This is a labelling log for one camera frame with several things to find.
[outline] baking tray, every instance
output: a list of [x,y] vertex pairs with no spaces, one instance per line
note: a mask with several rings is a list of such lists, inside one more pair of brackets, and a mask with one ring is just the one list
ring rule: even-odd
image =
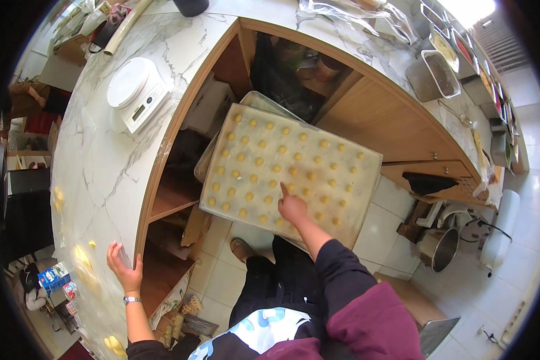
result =
[[[284,182],[294,187],[292,194],[307,201],[308,215],[324,231],[353,248],[374,194],[381,154],[309,124],[241,104],[232,105],[220,133],[202,187],[202,210],[303,244],[295,227],[279,220],[279,183]],[[257,181],[251,181],[252,175]]]
[[[300,122],[303,121],[295,114],[291,113],[290,111],[283,108],[279,104],[272,101],[269,97],[266,97],[258,91],[250,91],[244,96],[244,98],[242,98],[240,104],[250,106],[252,108],[257,108],[266,112],[283,115],[287,118],[291,118]],[[214,146],[218,141],[219,133],[220,132],[214,135],[214,137],[208,144],[208,147],[206,147],[206,150],[204,150],[204,152],[202,153],[200,160],[198,160],[198,163],[196,163],[196,167],[194,167],[194,177],[201,183],[204,183],[204,180],[206,179],[206,173],[208,171],[208,166],[210,165],[210,160],[212,159],[212,154],[214,153]]]

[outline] open shelf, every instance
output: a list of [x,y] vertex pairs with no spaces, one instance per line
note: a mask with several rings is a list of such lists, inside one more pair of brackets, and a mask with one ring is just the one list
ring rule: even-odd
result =
[[148,318],[170,294],[192,264],[194,261],[191,259],[182,260],[160,249],[151,241],[146,242],[140,298]]
[[197,204],[201,190],[202,184],[193,174],[164,169],[150,213],[150,222]]

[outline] black pants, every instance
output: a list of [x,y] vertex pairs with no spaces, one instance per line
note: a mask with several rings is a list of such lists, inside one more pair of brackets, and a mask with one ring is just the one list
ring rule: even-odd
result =
[[230,327],[256,310],[277,306],[323,315],[324,289],[310,256],[279,236],[274,236],[272,251],[275,265],[264,256],[247,259],[246,282],[230,314]]
[[46,100],[46,105],[44,106],[43,111],[55,113],[64,117],[69,100],[70,98],[66,97],[66,95],[59,92],[55,88],[50,87],[50,94],[48,94],[48,99]]

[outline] person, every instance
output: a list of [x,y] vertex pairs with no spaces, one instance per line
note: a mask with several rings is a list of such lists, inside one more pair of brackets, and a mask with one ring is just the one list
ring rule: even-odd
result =
[[38,82],[16,82],[8,88],[8,95],[2,105],[2,137],[7,139],[10,120],[31,117],[41,111],[64,115],[68,107],[68,97],[55,88]]
[[[233,239],[231,249],[247,273],[230,329],[172,357],[154,339],[142,303],[129,302],[129,359],[424,359],[414,320],[390,285],[378,283],[356,255],[308,217],[304,200],[280,186],[278,210],[296,227],[310,256],[275,237],[273,264],[242,239]],[[139,299],[140,254],[136,269],[126,270],[117,257],[120,248],[110,245],[108,265],[125,296]],[[180,344],[187,348],[189,342],[198,344],[192,335]]]

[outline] tiled floor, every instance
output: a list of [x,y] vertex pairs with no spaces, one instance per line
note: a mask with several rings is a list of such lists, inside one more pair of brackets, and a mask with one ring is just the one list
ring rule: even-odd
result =
[[[381,272],[409,280],[419,261],[416,248],[398,236],[396,228],[408,215],[413,199],[385,177],[378,187],[364,225],[358,235],[354,253],[370,272]],[[274,261],[274,236],[251,226],[215,217],[204,239],[200,260],[190,280],[189,293],[202,301],[198,316],[219,324],[218,335],[228,329],[232,307],[246,278],[246,266],[230,250],[230,241],[241,237],[260,255]]]

